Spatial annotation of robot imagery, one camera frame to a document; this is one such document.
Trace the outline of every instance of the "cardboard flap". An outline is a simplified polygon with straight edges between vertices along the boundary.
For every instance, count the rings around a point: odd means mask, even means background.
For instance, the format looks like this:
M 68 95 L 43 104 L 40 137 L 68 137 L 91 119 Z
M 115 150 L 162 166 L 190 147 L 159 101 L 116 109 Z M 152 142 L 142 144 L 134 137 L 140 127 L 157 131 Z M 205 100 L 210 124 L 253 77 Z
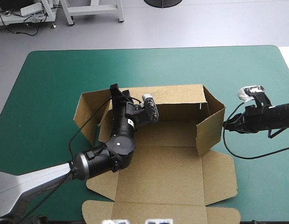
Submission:
M 206 103 L 202 84 L 120 88 L 121 91 L 126 89 L 130 90 L 131 96 L 140 100 L 143 94 L 149 93 L 156 104 Z
M 109 90 L 83 93 L 80 97 L 74 121 L 78 127 L 81 127 L 99 107 L 110 98 Z M 102 108 L 82 129 L 84 136 L 92 145 L 95 143 L 97 133 L 97 124 L 101 121 L 104 109 Z
M 238 193 L 233 158 L 210 150 L 202 156 L 205 205 L 234 197 Z
M 203 155 L 221 140 L 225 108 L 211 115 L 197 125 L 196 148 Z
M 131 224 L 144 224 L 152 218 L 172 218 L 174 224 L 207 224 L 206 208 L 193 205 L 115 202 L 112 218 L 129 219 Z
M 239 224 L 241 214 L 233 208 L 206 208 L 208 224 Z
M 209 105 L 210 114 L 213 115 L 225 108 L 224 104 L 217 100 L 206 87 L 204 87 L 204 95 Z
M 115 200 L 119 172 L 111 171 L 87 180 L 86 186 L 105 197 Z
M 201 158 L 191 147 L 137 147 L 115 201 L 204 206 Z
M 152 218 L 172 218 L 175 224 L 208 224 L 206 208 L 193 205 L 86 201 L 82 213 L 87 224 L 101 224 L 106 219 L 128 219 L 132 224 L 144 224 Z
M 103 220 L 112 219 L 114 202 L 86 201 L 82 204 L 82 214 L 87 224 L 101 224 Z

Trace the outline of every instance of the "cardboard box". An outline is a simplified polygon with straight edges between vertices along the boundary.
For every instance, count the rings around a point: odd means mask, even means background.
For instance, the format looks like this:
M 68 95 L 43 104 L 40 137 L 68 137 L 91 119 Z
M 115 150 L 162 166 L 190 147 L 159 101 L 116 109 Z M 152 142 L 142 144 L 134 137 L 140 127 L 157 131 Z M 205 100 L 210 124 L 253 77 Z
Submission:
M 172 218 L 175 224 L 238 224 L 233 208 L 206 207 L 237 194 L 232 157 L 211 151 L 221 138 L 225 107 L 201 84 L 134 87 L 131 96 L 150 93 L 160 121 L 139 128 L 130 166 L 87 181 L 87 187 L 114 202 L 86 201 L 83 216 L 88 224 L 104 219 L 129 219 L 143 224 L 150 218 Z M 83 93 L 75 122 L 81 126 L 103 102 L 109 90 Z M 112 104 L 83 129 L 93 144 L 96 126 L 106 142 L 112 128 Z

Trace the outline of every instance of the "green table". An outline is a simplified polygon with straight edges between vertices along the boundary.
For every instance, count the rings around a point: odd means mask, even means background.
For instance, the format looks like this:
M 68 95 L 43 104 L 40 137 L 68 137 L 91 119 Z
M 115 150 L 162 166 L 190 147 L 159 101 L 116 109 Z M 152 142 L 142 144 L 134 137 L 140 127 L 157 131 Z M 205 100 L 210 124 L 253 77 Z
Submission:
M 245 85 L 265 86 L 273 104 L 289 102 L 289 70 L 274 46 L 35 51 L 0 116 L 0 170 L 20 174 L 70 160 L 67 144 L 77 130 L 73 115 L 80 94 L 113 83 L 202 83 L 225 103 L 226 116 L 240 103 L 236 94 Z M 289 130 L 273 140 L 266 135 L 228 133 L 227 141 L 244 156 L 289 146 Z M 75 151 L 88 147 L 80 134 Z M 226 153 L 222 143 L 213 149 Z M 254 161 L 235 158 L 235 165 L 239 193 L 216 206 L 237 208 L 246 221 L 289 220 L 289 151 Z M 88 199 L 107 200 L 74 181 L 35 214 L 81 220 L 81 205 Z

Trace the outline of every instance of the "cable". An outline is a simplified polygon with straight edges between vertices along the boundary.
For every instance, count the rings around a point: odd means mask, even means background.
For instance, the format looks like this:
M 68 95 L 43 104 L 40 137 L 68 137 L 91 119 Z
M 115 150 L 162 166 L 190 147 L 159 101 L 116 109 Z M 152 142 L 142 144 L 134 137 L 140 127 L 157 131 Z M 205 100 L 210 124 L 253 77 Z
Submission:
M 115 98 L 128 98 L 128 99 L 134 99 L 136 101 L 138 101 L 139 103 L 141 103 L 141 101 L 137 98 L 134 97 L 129 97 L 129 96 L 115 96 L 113 98 L 109 98 L 108 100 L 106 100 L 93 114 L 92 116 L 87 119 L 87 121 L 79 128 L 79 130 L 71 137 L 70 141 L 69 141 L 69 151 L 71 154 L 71 158 L 72 158 L 72 164 L 73 167 L 75 167 L 75 160 L 74 160 L 74 152 L 71 148 L 71 143 L 73 142 L 73 140 L 75 139 L 75 137 L 80 133 L 80 131 L 85 127 L 85 125 L 99 112 L 99 110 L 106 104 L 108 103 L 111 99 L 115 99 Z
M 65 180 L 70 176 L 71 172 L 69 172 L 65 178 L 63 178 L 59 184 L 50 191 L 50 193 L 48 193 L 36 206 L 34 206 L 29 212 L 27 212 L 16 224 L 21 223 L 22 221 L 24 221 L 28 216 L 31 215 L 32 212 L 34 212 L 42 203 L 44 203 L 64 182 Z
M 11 31 L 11 30 L 5 25 L 5 23 L 4 23 L 4 21 L 3 21 L 2 17 L 1 17 L 1 12 L 0 12 L 0 19 L 1 19 L 1 21 L 2 21 L 2 24 L 3 24 L 4 28 L 5 28 L 8 32 L 10 32 L 10 33 L 12 33 L 12 34 L 26 34 L 26 35 L 28 35 L 28 36 L 35 36 L 35 35 L 37 35 L 39 29 L 40 29 L 41 26 L 42 26 L 42 24 L 47 20 L 47 17 L 48 17 L 48 14 L 46 14 L 46 17 L 45 17 L 45 20 L 44 20 L 44 21 L 42 21 L 42 19 L 41 19 L 40 24 L 39 24 L 39 26 L 38 26 L 38 28 L 37 28 L 37 30 L 36 30 L 36 32 L 35 32 L 34 34 L 28 34 L 28 33 L 25 33 L 25 32 L 14 32 L 14 31 Z
M 128 99 L 134 99 L 137 100 L 139 103 L 141 103 L 140 100 L 134 98 L 134 97 L 130 97 L 130 96 L 116 96 L 113 98 L 109 98 L 108 100 L 106 100 L 96 111 L 95 113 L 93 113 L 93 115 L 87 119 L 87 121 L 79 128 L 79 130 L 73 135 L 73 137 L 70 139 L 69 142 L 69 150 L 70 150 L 70 154 L 72 156 L 72 164 L 74 166 L 74 153 L 73 150 L 71 149 L 71 143 L 72 141 L 75 139 L 75 137 L 80 133 L 80 131 L 83 129 L 83 127 L 98 113 L 98 111 L 107 103 L 109 102 L 111 99 L 115 99 L 115 98 L 128 98 Z M 34 206 L 29 212 L 27 212 L 16 224 L 20 224 L 22 221 L 24 221 L 28 216 L 31 215 L 32 212 L 34 212 L 42 203 L 44 203 L 64 182 L 65 180 L 70 176 L 71 172 L 69 172 L 66 177 L 64 179 L 62 179 L 60 181 L 60 183 L 50 191 L 50 193 L 48 193 L 36 206 Z
M 12 14 L 12 15 L 15 15 L 15 16 L 19 16 L 19 17 L 25 17 L 25 16 L 22 16 L 22 15 L 20 15 L 20 14 L 17 14 L 17 13 L 12 13 L 12 12 L 10 12 L 10 11 L 8 11 L 8 13 L 10 13 L 10 14 Z
M 26 34 L 28 36 L 35 36 L 38 34 L 39 29 L 41 28 L 42 24 L 47 20 L 48 14 L 46 14 L 45 20 L 44 21 L 40 21 L 40 25 L 37 27 L 37 30 L 34 34 L 28 34 L 28 33 L 24 33 L 24 32 L 15 32 L 16 34 Z
M 227 149 L 227 151 L 228 151 L 231 155 L 233 155 L 233 156 L 235 156 L 235 157 L 237 157 L 237 158 L 244 159 L 244 160 L 254 160 L 254 159 L 259 159 L 259 158 L 262 158 L 262 157 L 265 157 L 265 156 L 268 156 L 268 155 L 273 155 L 273 154 L 276 154 L 276 153 L 280 153 L 280 152 L 289 150 L 289 147 L 287 147 L 287 148 L 283 148 L 283 149 L 280 149 L 280 150 L 277 150 L 277 151 L 274 151 L 274 152 L 271 152 L 271 153 L 267 153 L 267 154 L 263 154 L 263 155 L 258 155 L 258 156 L 253 156 L 253 157 L 244 157 L 244 156 L 240 156 L 240 155 L 237 155 L 237 154 L 233 153 L 233 152 L 228 148 L 227 143 L 226 143 L 226 140 L 225 140 L 226 125 L 227 125 L 229 119 L 236 113 L 236 111 L 237 111 L 243 104 L 244 104 L 244 102 L 241 103 L 241 104 L 239 104 L 239 105 L 236 107 L 236 109 L 231 113 L 231 115 L 229 115 L 229 117 L 227 118 L 226 122 L 225 122 L 224 125 L 223 125 L 223 142 L 224 142 L 224 145 L 225 145 L 225 148 Z

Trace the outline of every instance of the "metal bracket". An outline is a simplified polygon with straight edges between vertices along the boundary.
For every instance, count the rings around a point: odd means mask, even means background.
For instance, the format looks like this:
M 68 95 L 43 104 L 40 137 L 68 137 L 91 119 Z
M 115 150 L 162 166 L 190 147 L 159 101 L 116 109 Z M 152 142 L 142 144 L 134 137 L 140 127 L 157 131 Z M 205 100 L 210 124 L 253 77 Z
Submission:
M 282 129 L 279 129 L 278 131 L 276 131 L 274 134 L 271 134 L 272 133 L 272 130 L 268 130 L 268 138 L 269 139 L 272 139 L 274 138 L 275 136 L 279 135 L 281 132 L 285 131 L 286 128 L 282 128 Z

